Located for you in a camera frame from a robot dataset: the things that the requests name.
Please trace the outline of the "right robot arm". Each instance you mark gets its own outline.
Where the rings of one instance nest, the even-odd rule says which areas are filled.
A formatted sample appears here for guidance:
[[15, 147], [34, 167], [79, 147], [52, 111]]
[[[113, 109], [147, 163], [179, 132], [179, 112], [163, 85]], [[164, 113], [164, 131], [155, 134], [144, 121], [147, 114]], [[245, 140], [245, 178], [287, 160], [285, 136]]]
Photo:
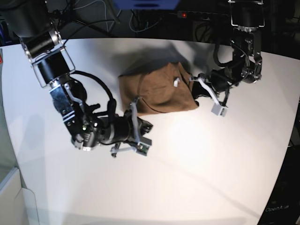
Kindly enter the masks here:
[[[145, 134], [152, 124], [138, 117], [138, 100], [129, 104], [123, 116], [116, 113], [117, 102], [107, 85], [92, 74], [76, 70], [45, 1], [3, 0], [0, 14], [20, 38], [40, 85], [50, 87], [53, 105], [77, 149], [90, 151], [99, 144], [111, 145], [111, 155], [116, 157], [125, 143], [127, 150], [147, 155], [152, 141]], [[86, 103], [87, 92], [73, 74], [91, 78], [104, 89], [109, 98], [106, 111], [98, 111], [100, 104]]]

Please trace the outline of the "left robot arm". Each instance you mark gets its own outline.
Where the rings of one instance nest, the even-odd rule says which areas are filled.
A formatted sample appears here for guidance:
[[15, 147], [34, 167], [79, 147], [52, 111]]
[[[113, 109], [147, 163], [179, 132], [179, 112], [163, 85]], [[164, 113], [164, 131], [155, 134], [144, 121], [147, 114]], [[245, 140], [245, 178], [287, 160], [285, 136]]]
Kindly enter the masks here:
[[[193, 77], [192, 96], [218, 97], [224, 93], [221, 106], [226, 106], [230, 90], [241, 82], [255, 83], [262, 77], [260, 29], [265, 26], [262, 0], [230, 0], [230, 18], [214, 20], [217, 28], [213, 35], [215, 47], [213, 60], [220, 68]], [[225, 40], [233, 49], [232, 60], [221, 62], [218, 57], [221, 41]]]

